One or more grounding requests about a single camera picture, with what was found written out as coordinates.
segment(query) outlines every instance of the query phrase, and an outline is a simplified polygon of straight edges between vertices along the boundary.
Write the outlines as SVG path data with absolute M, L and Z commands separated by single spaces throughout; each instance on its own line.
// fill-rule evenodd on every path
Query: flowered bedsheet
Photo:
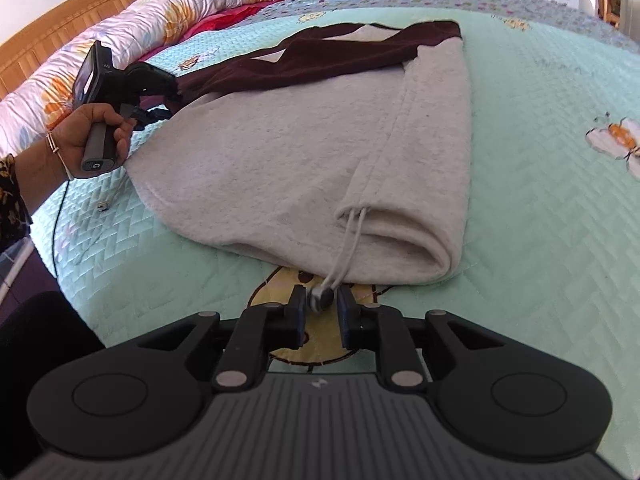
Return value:
M 0 102 L 0 155 L 18 153 L 68 111 L 71 88 L 95 40 L 124 68 L 143 54 L 177 43 L 195 23 L 219 10 L 271 0 L 137 0 L 88 28 L 53 54 L 20 88 Z
M 244 20 L 242 25 L 299 14 L 363 7 L 465 9 L 546 23 L 640 54 L 640 45 L 595 16 L 545 0 L 286 0 Z

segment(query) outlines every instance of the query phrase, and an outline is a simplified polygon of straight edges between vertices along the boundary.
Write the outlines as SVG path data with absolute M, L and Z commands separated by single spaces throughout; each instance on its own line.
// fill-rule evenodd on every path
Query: woman's hand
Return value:
M 129 155 L 131 134 L 136 124 L 134 119 L 124 120 L 107 104 L 82 105 L 51 133 L 60 149 L 58 153 L 76 178 L 91 178 L 100 174 L 80 168 L 91 126 L 100 122 L 117 126 L 113 137 L 116 140 L 118 160 L 110 170 L 113 171 L 119 168 Z M 16 155 L 15 176 L 29 213 L 36 211 L 67 180 L 65 167 L 58 155 L 51 151 L 47 139 L 38 140 Z
M 93 123 L 101 122 L 117 126 L 113 137 L 116 140 L 118 160 L 114 167 L 110 169 L 110 171 L 113 171 L 122 166 L 129 155 L 131 134 L 136 125 L 135 119 L 124 120 L 108 104 L 82 105 L 58 124 L 51 133 L 60 148 L 58 153 L 62 156 L 62 160 L 65 161 L 71 174 L 76 178 L 91 178 L 101 173 L 107 173 L 105 171 L 83 171 L 81 168 L 84 147 L 86 146 L 91 126 Z

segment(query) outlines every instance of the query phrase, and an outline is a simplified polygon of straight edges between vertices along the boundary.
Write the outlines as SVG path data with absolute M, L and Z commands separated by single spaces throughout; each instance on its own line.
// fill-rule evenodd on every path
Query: bee pattern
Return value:
M 252 294 L 247 307 L 275 301 L 287 303 L 295 285 L 304 285 L 307 289 L 322 282 L 322 278 L 309 272 L 278 267 L 264 280 Z M 389 290 L 378 290 L 375 285 L 350 285 L 351 293 L 360 304 L 376 303 L 378 297 Z M 281 348 L 271 353 L 272 357 L 293 365 L 313 368 L 335 363 L 353 355 L 342 347 L 337 308 L 334 304 L 320 314 L 306 314 L 305 340 L 298 350 Z
M 298 18 L 298 23 L 309 22 L 310 20 L 316 20 L 324 16 L 326 12 L 310 12 L 309 14 L 303 14 Z
M 507 27 L 512 28 L 514 30 L 518 28 L 519 30 L 524 32 L 525 30 L 529 30 L 531 28 L 529 23 L 525 22 L 524 20 L 520 20 L 518 18 L 504 18 L 502 16 L 496 16 L 495 14 L 492 14 L 491 17 L 497 18 L 498 20 L 503 22 Z
M 624 158 L 626 170 L 640 180 L 640 123 L 625 118 L 620 124 L 588 131 L 586 139 L 599 152 L 613 158 Z
M 203 63 L 205 61 L 212 60 L 214 56 L 218 53 L 218 50 L 219 50 L 218 47 L 216 47 L 213 50 L 210 50 L 209 52 L 205 52 L 204 54 L 194 54 L 189 59 L 185 59 L 184 61 L 181 61 L 180 63 L 178 63 L 178 68 L 180 70 L 188 70 L 196 66 L 198 63 Z
M 180 70 L 188 70 L 192 66 L 194 66 L 198 60 L 200 59 L 200 54 L 196 54 L 195 56 L 191 56 L 189 59 L 185 59 L 183 62 L 178 63 L 178 68 Z

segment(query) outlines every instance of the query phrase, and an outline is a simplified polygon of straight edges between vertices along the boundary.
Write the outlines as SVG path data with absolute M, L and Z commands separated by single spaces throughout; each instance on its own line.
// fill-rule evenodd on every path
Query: black fabric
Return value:
M 0 473 L 11 478 L 41 453 L 26 411 L 33 385 L 103 348 L 60 292 L 34 296 L 0 325 Z

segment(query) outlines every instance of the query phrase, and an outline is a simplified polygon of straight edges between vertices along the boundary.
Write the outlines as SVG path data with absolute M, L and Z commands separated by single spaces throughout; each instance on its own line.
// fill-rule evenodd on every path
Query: ribbed gray surface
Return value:
M 19 480 L 606 480 L 594 456 L 523 465 L 459 443 L 416 396 L 373 375 L 267 374 L 216 398 L 185 437 L 141 458 L 96 463 L 48 454 Z

